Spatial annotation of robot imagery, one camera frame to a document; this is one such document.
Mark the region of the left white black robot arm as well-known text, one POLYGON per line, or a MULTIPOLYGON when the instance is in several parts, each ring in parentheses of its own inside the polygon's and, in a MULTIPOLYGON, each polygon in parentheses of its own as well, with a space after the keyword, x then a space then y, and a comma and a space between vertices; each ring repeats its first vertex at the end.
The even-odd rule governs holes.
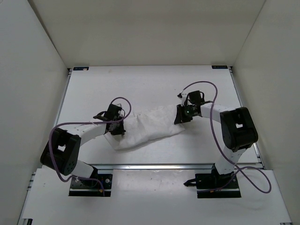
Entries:
POLYGON ((98 136, 110 133, 124 135, 124 119, 131 111, 122 114, 121 104, 110 103, 106 111, 102 111, 88 122, 65 122, 56 125, 49 134, 49 140, 41 155, 42 165, 53 169, 62 182, 72 178, 82 181, 86 186, 103 185, 98 178, 95 167, 78 159, 82 145, 98 136))

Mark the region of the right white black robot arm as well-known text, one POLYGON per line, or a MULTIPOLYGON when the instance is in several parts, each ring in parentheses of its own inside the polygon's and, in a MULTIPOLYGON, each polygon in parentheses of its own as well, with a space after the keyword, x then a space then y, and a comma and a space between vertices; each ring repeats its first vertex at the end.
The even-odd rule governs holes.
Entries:
POLYGON ((187 123, 199 116, 216 121, 221 126, 224 148, 221 158, 211 169, 210 183, 222 187, 234 173, 241 155, 258 141, 258 133, 246 107, 230 108, 204 100, 204 93, 197 90, 180 93, 181 103, 176 106, 174 124, 187 123))

